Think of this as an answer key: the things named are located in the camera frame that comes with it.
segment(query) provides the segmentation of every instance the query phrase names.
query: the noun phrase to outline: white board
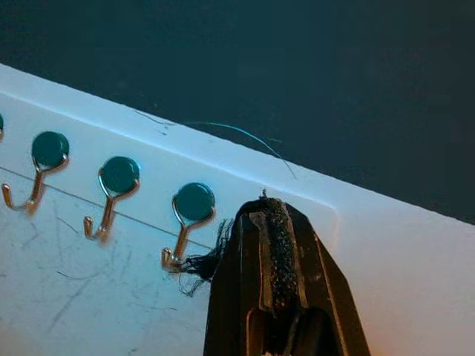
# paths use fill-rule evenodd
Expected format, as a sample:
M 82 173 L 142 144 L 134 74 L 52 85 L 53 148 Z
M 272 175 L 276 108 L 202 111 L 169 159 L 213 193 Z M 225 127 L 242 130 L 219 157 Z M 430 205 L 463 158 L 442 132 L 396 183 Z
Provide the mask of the white board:
M 71 147 L 33 217 L 0 204 L 0 355 L 201 355 L 209 288 L 184 296 L 158 260 L 177 239 L 171 197 L 196 181 L 217 216 L 187 254 L 208 251 L 219 222 L 266 188 L 310 218 L 340 265 L 372 355 L 473 354 L 472 225 L 2 65 L 0 114 L 0 180 L 16 202 L 32 187 L 34 136 L 58 131 Z M 101 247 L 82 218 L 100 219 L 96 173 L 116 155 L 137 161 L 141 186 Z

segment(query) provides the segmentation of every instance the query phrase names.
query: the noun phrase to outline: black clip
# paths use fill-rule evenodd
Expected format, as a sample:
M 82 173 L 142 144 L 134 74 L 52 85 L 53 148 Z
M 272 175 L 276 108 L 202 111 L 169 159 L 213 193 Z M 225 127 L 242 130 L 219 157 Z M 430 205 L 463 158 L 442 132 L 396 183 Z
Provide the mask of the black clip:
M 369 356 L 350 287 L 291 205 L 239 210 L 212 279 L 206 356 Z

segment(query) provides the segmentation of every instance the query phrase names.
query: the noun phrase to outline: dark teal background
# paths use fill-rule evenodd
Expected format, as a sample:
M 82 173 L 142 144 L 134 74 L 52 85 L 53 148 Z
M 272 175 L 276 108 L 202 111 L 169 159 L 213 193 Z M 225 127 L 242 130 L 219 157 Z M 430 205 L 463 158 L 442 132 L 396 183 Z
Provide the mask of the dark teal background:
M 472 1 L 2 0 L 0 62 L 236 125 L 292 162 L 475 223 L 474 19 Z

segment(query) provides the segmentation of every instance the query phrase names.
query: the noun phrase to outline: thin wire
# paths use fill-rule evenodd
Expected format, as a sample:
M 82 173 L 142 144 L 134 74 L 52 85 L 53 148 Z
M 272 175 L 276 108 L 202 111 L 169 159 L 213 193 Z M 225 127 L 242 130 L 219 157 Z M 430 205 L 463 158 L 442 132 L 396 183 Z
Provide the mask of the thin wire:
M 252 133 L 250 133 L 250 132 L 248 132 L 248 131 L 246 131 L 242 128 L 238 128 L 236 126 L 227 125 L 227 124 L 221 124 L 219 122 L 188 121 L 188 122 L 183 122 L 183 124 L 184 125 L 211 125 L 211 126 L 218 126 L 218 127 L 222 127 L 222 128 L 231 128 L 232 130 L 236 130 L 238 132 L 241 132 L 242 134 L 245 134 L 246 136 L 251 137 L 252 139 L 255 139 L 257 142 L 259 142 L 260 144 L 264 145 L 277 158 L 281 159 L 282 162 L 284 162 L 284 164 L 287 166 L 289 171 L 292 173 L 294 178 L 296 180 L 298 180 L 297 176 L 295 175 L 295 172 L 290 168 L 289 163 L 274 148 L 270 147 L 270 145 L 267 142 L 265 142 L 263 139 L 261 139 L 260 137 L 258 137 L 256 135 L 253 135 Z

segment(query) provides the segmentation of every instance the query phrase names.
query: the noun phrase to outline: black frayed thread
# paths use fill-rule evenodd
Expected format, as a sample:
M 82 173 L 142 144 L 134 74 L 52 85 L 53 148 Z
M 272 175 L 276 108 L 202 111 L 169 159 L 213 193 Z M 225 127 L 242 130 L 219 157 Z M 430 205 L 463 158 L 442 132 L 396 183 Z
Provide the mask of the black frayed thread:
M 223 259 L 224 252 L 231 238 L 231 230 L 233 220 L 224 220 L 217 231 L 216 246 L 204 256 L 190 256 L 180 266 L 180 272 L 193 274 L 199 279 L 192 283 L 189 290 L 180 286 L 180 291 L 188 296 L 193 297 L 198 288 L 205 282 L 211 282 L 217 265 Z

